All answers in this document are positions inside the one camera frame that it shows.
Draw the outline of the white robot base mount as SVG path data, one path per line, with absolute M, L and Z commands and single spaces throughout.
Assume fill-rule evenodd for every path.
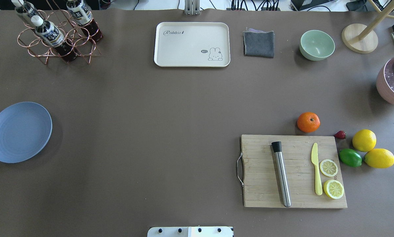
M 152 227 L 148 237 L 233 237 L 234 230 L 230 226 L 174 226 Z

